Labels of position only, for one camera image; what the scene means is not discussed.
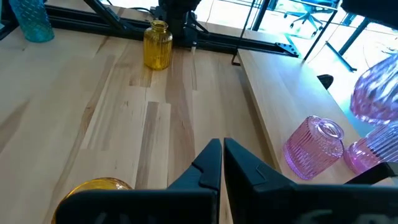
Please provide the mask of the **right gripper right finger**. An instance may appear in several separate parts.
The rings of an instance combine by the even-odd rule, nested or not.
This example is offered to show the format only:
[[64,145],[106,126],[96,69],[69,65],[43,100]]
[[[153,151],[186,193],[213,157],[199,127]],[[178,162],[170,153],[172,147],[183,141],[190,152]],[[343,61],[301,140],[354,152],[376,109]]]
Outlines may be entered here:
[[234,224],[398,224],[398,187],[297,184],[232,138],[224,176]]

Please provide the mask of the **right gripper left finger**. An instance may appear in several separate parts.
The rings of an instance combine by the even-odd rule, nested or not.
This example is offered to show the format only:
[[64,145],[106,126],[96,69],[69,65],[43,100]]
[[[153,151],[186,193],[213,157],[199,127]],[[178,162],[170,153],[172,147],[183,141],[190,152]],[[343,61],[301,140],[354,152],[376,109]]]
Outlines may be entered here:
[[166,189],[86,190],[68,197],[56,224],[218,224],[222,145],[211,139]]

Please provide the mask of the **round yellow textured glass vase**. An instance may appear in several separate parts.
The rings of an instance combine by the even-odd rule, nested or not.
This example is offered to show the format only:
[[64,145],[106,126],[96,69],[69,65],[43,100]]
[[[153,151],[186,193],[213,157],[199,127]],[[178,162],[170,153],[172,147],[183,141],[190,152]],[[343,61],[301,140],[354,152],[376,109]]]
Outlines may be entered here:
[[[87,190],[132,190],[132,187],[122,180],[112,177],[102,177],[86,181],[71,190],[63,200],[67,199],[73,194]],[[72,215],[67,224],[131,224],[128,216],[108,215],[104,212],[89,210],[89,213],[79,213]]]

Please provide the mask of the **short pink ribbed glass jar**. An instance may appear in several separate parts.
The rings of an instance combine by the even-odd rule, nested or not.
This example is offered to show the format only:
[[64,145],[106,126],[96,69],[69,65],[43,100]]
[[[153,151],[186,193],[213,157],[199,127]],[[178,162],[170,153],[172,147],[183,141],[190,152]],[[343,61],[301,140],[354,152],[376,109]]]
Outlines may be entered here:
[[289,167],[310,180],[332,166],[342,155],[344,131],[334,121],[308,116],[283,145]]

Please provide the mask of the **pink bulbous glass vase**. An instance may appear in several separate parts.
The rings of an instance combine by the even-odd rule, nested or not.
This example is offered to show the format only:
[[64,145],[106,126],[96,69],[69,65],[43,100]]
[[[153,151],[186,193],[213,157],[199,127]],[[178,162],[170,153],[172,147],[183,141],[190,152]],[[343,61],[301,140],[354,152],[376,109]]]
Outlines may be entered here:
[[398,54],[380,61],[358,78],[350,110],[367,123],[398,121]]

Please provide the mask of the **tall pink ribbed glass bottle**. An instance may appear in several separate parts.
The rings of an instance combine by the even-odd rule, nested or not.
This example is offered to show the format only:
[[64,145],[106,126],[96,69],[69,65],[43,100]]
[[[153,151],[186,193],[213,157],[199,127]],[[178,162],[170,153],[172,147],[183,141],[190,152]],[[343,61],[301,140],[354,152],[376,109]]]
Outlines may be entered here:
[[376,127],[346,148],[343,158],[356,175],[382,162],[398,162],[398,123]]

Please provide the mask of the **yellow ribbed glass bottle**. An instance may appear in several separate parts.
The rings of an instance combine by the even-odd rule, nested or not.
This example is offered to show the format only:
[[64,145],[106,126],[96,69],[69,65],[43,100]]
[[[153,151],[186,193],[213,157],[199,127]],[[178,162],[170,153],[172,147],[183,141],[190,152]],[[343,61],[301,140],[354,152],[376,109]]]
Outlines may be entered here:
[[144,64],[153,70],[163,70],[172,58],[173,35],[168,24],[153,20],[144,31]]

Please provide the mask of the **blue diamond-textured glass vase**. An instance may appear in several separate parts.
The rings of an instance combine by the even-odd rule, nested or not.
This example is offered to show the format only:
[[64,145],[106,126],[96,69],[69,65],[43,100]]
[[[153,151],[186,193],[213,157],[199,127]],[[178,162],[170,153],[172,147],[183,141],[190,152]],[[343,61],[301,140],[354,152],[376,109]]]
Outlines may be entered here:
[[54,39],[44,0],[9,0],[9,4],[28,41],[42,43]]

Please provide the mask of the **light wooden shelf board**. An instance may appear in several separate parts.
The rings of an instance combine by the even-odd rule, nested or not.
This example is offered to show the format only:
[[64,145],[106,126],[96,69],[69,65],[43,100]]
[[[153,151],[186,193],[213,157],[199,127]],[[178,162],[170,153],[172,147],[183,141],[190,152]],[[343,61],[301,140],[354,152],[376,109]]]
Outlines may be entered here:
[[238,57],[268,151],[281,174],[296,183],[305,182],[285,161],[282,147],[307,116],[328,118],[339,124],[345,132],[345,146],[360,139],[352,121],[303,60],[242,49]]

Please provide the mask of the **black desk leg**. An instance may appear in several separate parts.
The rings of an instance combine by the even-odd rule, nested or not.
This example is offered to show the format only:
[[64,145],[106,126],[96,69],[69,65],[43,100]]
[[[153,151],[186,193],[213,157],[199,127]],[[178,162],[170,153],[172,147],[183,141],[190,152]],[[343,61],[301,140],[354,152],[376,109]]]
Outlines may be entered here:
[[370,24],[370,20],[365,17],[362,23],[358,26],[358,28],[353,32],[353,34],[349,37],[349,39],[344,43],[344,45],[339,49],[336,50],[334,46],[332,46],[329,41],[326,41],[326,46],[338,57],[338,60],[350,71],[350,72],[355,72],[358,69],[352,67],[346,59],[343,57],[343,55],[346,53],[346,51],[352,46],[354,41],[359,37],[359,35],[365,30],[365,28]]

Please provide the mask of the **teal office chair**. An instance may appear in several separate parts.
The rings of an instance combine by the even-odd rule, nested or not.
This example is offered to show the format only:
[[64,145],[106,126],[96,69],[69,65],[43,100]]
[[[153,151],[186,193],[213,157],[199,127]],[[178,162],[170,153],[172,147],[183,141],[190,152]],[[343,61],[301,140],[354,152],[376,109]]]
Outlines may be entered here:
[[294,24],[298,21],[302,21],[302,24],[309,21],[309,23],[311,23],[311,25],[315,28],[311,37],[315,37],[317,35],[318,31],[323,30],[323,28],[324,28],[323,22],[319,21],[309,11],[307,11],[307,12],[287,11],[284,13],[284,19],[286,19],[287,16],[297,16],[298,17],[296,20],[292,21],[291,24],[289,25],[289,27],[291,29],[294,27]]

